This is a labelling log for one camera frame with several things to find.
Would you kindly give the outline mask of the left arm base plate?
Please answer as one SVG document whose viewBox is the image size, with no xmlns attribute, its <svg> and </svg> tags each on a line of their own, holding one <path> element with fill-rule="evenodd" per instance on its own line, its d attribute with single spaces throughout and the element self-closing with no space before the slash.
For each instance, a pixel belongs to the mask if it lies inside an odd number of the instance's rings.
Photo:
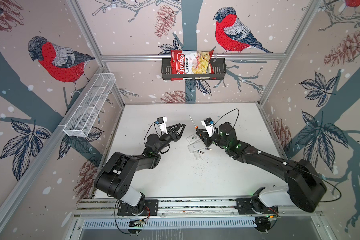
<svg viewBox="0 0 360 240">
<path fill-rule="evenodd" d="M 125 202 L 119 201 L 116 206 L 118 217 L 140 217 L 140 216 L 156 216 L 158 214 L 159 201 L 144 199 L 140 201 L 135 207 Z"/>
</svg>

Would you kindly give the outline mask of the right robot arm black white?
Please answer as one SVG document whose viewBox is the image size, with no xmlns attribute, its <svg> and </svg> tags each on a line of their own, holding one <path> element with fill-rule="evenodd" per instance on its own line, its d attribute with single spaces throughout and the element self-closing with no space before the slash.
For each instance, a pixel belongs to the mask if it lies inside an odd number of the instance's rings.
<svg viewBox="0 0 360 240">
<path fill-rule="evenodd" d="M 240 141 L 229 122 L 218 128 L 210 124 L 205 129 L 195 127 L 195 130 L 207 148 L 214 144 L 225 150 L 230 158 L 261 168 L 284 180 L 288 184 L 292 203 L 305 212 L 314 212 L 327 192 L 327 187 L 310 162 L 281 159 L 260 151 Z"/>
</svg>

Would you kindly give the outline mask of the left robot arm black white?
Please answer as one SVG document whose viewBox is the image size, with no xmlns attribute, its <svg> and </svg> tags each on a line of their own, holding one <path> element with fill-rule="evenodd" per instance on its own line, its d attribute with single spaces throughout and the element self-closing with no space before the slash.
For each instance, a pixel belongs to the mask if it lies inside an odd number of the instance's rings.
<svg viewBox="0 0 360 240">
<path fill-rule="evenodd" d="M 135 172 L 156 168 L 162 154 L 166 153 L 163 149 L 180 140 L 185 127 L 185 124 L 175 124 L 165 127 L 161 135 L 146 134 L 145 148 L 140 155 L 113 153 L 95 178 L 95 189 L 117 199 L 127 208 L 127 214 L 139 216 L 147 213 L 149 208 L 145 204 L 145 195 L 131 187 Z"/>
</svg>

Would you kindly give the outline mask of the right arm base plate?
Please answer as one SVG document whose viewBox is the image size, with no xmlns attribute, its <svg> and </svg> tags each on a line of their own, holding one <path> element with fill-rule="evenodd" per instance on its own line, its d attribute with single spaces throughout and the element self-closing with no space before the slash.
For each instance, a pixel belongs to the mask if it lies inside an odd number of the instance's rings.
<svg viewBox="0 0 360 240">
<path fill-rule="evenodd" d="M 277 215 L 278 207 L 266 207 L 259 200 L 255 199 L 236 199 L 239 215 Z"/>
</svg>

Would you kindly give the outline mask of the white remote control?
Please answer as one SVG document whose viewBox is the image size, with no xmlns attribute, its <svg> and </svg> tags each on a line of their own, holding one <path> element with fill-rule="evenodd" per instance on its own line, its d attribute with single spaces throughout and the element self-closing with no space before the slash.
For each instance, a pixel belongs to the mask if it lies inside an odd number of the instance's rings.
<svg viewBox="0 0 360 240">
<path fill-rule="evenodd" d="M 204 142 L 198 141 L 198 142 L 188 145 L 188 150 L 190 151 L 190 153 L 194 153 L 199 150 L 203 150 L 205 147 L 206 146 L 205 146 Z"/>
<path fill-rule="evenodd" d="M 193 134 L 193 135 L 187 137 L 187 141 L 188 141 L 189 144 L 194 144 L 194 143 L 196 143 L 196 142 L 198 142 L 200 140 L 201 139 L 197 134 Z"/>
</svg>

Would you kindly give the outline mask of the orange black screwdriver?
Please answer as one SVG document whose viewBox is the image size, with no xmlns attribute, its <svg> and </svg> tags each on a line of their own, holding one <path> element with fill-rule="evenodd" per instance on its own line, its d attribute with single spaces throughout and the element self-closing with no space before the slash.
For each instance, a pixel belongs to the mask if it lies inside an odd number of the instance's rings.
<svg viewBox="0 0 360 240">
<path fill-rule="evenodd" d="M 195 122 L 193 121 L 193 119 L 192 119 L 192 117 L 191 117 L 191 116 L 189 116 L 189 118 L 190 118 L 191 122 L 193 123 L 193 125 L 194 125 L 194 127 L 195 127 L 195 130 L 197 131 L 198 126 L 196 126 L 196 124 L 195 124 Z"/>
</svg>

